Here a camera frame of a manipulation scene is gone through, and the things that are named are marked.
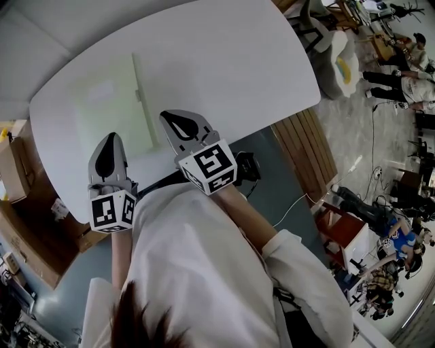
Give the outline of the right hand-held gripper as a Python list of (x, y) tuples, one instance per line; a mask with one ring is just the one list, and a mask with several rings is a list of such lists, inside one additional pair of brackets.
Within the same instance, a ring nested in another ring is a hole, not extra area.
[(206, 195), (232, 184), (237, 164), (225, 139), (200, 114), (181, 109), (160, 113), (175, 164), (184, 177)]

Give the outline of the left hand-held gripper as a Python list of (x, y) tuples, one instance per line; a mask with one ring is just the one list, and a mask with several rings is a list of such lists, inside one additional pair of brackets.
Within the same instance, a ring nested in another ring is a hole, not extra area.
[[(92, 231), (111, 234), (133, 227), (138, 184), (126, 179), (127, 166), (120, 136), (115, 132), (108, 134), (88, 162), (88, 211)], [(109, 180), (117, 182), (101, 183)]]

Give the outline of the pale green folder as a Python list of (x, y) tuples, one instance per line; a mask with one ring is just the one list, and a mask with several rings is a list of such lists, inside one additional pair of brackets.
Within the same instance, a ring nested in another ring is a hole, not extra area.
[(120, 136), (129, 160), (150, 152), (156, 145), (132, 54), (77, 78), (68, 85), (68, 95), (86, 160), (112, 132)]

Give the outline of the person's left forearm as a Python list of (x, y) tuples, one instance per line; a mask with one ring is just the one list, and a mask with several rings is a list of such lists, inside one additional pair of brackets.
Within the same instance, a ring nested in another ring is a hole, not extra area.
[(128, 276), (133, 247), (132, 230), (116, 232), (111, 235), (111, 282), (118, 296)]

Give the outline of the person's right forearm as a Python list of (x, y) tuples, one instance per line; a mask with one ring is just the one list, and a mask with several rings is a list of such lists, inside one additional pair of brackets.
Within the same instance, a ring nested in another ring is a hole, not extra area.
[(275, 228), (231, 184), (211, 195), (245, 233), (250, 243), (262, 253), (262, 248), (277, 234)]

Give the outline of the white labelled packet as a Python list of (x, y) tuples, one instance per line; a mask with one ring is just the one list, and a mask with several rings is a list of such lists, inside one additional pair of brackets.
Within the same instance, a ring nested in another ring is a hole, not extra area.
[(56, 222), (65, 219), (69, 214), (68, 208), (60, 198), (56, 198), (50, 209)]

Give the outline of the small cardboard box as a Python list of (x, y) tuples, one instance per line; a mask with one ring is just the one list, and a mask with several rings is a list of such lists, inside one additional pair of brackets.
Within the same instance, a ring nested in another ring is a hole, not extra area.
[(34, 172), (21, 137), (0, 143), (0, 178), (9, 202), (21, 201), (29, 194)]

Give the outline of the wooden slat panel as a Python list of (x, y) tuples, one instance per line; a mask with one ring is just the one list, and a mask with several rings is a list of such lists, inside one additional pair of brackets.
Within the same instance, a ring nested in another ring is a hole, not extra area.
[(321, 200), (338, 171), (313, 108), (271, 125), (271, 130), (310, 205)]

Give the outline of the person's white shirt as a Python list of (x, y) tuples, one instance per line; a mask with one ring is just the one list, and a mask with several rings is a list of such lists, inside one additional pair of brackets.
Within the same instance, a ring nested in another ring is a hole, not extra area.
[(350, 348), (349, 303), (288, 230), (262, 248), (190, 184), (141, 199), (127, 279), (90, 282), (80, 348)]

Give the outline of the white socket box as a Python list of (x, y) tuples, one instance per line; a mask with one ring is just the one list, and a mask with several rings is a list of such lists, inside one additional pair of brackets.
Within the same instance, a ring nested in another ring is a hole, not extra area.
[(7, 252), (0, 256), (0, 275), (8, 272), (11, 275), (16, 275), (20, 271), (20, 266), (12, 252)]

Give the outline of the white cloud-shaped seat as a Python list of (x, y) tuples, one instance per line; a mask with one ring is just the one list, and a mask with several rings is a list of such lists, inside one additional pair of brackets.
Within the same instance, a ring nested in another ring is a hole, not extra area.
[[(335, 62), (341, 57), (351, 69), (351, 82), (343, 83), (343, 78)], [(360, 80), (359, 60), (355, 51), (355, 42), (345, 32), (335, 31), (330, 47), (322, 53), (321, 65), (317, 74), (319, 87), (329, 99), (349, 98), (356, 92)]]

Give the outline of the grey chair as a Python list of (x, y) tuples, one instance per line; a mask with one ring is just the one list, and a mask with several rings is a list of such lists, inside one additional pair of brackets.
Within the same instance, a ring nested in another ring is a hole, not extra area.
[(325, 52), (332, 43), (332, 32), (310, 15), (311, 0), (305, 0), (298, 16), (287, 18), (306, 53), (315, 50)]

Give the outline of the teal yellow cushion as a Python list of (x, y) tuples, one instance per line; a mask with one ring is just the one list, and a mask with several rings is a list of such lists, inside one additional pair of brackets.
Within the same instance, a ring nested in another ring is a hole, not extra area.
[(349, 84), (352, 78), (349, 65), (339, 56), (336, 58), (335, 65), (340, 74), (342, 75), (343, 83)]

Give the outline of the light wooden stool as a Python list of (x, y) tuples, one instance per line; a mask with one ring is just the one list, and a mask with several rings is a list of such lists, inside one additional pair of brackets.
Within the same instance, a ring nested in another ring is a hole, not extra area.
[(389, 45), (390, 38), (384, 33), (375, 33), (371, 37), (371, 43), (375, 49), (375, 58), (389, 60), (396, 55), (394, 48)]

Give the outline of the black cabled device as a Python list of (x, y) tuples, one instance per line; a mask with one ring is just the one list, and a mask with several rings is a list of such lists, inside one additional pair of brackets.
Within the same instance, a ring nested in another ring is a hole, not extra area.
[(257, 182), (261, 179), (258, 161), (252, 152), (233, 153), (237, 164), (237, 178), (235, 186), (241, 186), (244, 181)]

